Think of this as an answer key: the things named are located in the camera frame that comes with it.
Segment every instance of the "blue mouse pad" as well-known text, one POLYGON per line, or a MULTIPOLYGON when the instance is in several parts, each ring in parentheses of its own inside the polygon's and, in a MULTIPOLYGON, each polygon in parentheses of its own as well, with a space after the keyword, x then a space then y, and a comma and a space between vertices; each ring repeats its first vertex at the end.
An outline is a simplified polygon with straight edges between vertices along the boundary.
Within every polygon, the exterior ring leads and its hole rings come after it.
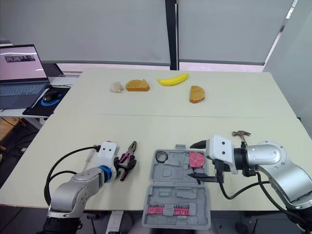
POLYGON ((56 95, 55 100, 45 103, 42 98, 40 98, 34 107, 27 107, 23 112, 23 115, 32 115, 32 116, 50 116, 53 114, 56 106, 63 99, 63 97, 67 94, 69 88, 50 88, 47 92, 56 91, 58 94, 56 95))

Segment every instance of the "laptop screen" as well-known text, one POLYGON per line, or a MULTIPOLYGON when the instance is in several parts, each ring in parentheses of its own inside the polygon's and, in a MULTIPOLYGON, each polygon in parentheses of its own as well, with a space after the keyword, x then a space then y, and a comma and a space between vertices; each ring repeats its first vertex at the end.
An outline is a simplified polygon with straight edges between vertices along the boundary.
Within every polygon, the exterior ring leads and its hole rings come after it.
POLYGON ((0 47, 0 81, 47 80, 34 45, 0 47))

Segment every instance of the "banana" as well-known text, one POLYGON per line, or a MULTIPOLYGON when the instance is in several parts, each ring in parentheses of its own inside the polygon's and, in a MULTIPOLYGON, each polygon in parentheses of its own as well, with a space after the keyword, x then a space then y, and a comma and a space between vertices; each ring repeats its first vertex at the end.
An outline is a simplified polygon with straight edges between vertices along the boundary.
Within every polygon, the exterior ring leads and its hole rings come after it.
POLYGON ((188 77, 189 77, 189 74, 184 73, 180 76, 173 77, 170 79, 157 79, 157 80, 161 85, 171 86, 171 85, 179 84, 179 83, 185 81, 188 77))

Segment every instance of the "gray tool case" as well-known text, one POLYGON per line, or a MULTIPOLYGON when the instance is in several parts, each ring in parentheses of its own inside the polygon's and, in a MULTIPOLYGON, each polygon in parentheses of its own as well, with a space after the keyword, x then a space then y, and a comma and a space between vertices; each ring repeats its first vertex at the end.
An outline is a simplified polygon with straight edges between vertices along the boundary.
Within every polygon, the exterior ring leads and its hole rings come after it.
MULTIPOLYGON (((187 175, 193 173, 189 166, 190 152, 205 156, 202 151, 187 151, 185 145, 176 145, 175 150, 155 151, 151 171, 154 183, 148 187, 146 193, 142 218, 144 227, 197 230, 210 228, 208 189, 203 183, 198 184, 196 179, 187 175), (167 154, 163 163, 156 160, 159 152, 167 154), (188 209, 188 214, 180 215, 179 211, 185 212, 185 208, 188 209)), ((203 166, 194 169, 194 172, 208 174, 206 159, 203 166)))

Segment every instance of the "wooden surface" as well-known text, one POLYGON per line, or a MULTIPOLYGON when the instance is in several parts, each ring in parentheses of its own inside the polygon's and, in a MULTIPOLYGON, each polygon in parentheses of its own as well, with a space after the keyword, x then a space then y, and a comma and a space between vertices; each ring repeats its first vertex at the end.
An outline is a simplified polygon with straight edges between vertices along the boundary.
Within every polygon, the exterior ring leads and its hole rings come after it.
MULTIPOLYGON (((12 123, 13 125, 17 125, 19 123, 19 118, 5 118, 5 120, 12 123)), ((0 140, 3 140, 13 128, 14 126, 0 118, 0 140)))
POLYGON ((157 78, 183 71, 93 68, 82 73, 55 109, 62 114, 106 114, 191 117, 295 117, 270 73, 187 72, 189 78, 162 86, 157 78), (112 93, 110 85, 145 79, 148 92, 112 93), (190 103, 192 85, 204 88, 206 99, 190 103))
MULTIPOLYGON (((296 118, 239 118, 239 117, 156 117, 121 115, 53 114, 31 143, 14 171, 0 190, 0 203, 6 205, 47 207, 43 188, 52 165, 66 153, 103 141, 111 140, 120 146, 119 156, 136 140, 136 167, 124 182, 118 179, 104 187, 87 203, 91 210, 142 210, 150 180, 153 153, 157 149, 174 149, 176 144, 187 148, 200 140, 219 134, 240 146, 233 130, 246 130, 252 135, 249 145, 264 140, 283 145, 290 159, 312 175, 311 139, 296 118)), ((88 151, 65 159, 55 170, 82 171, 88 151)), ((96 166, 93 158, 90 167, 96 166)), ((214 168, 209 162, 210 175, 214 168)), ((51 192, 71 175, 60 175, 51 183, 51 192)), ((225 190, 232 195, 242 187, 256 181, 225 173, 225 190)), ((258 187, 245 191, 236 199, 226 200, 216 183, 206 183, 211 193, 212 210, 276 210, 258 187)), ((279 201, 276 193, 267 185, 279 201)))

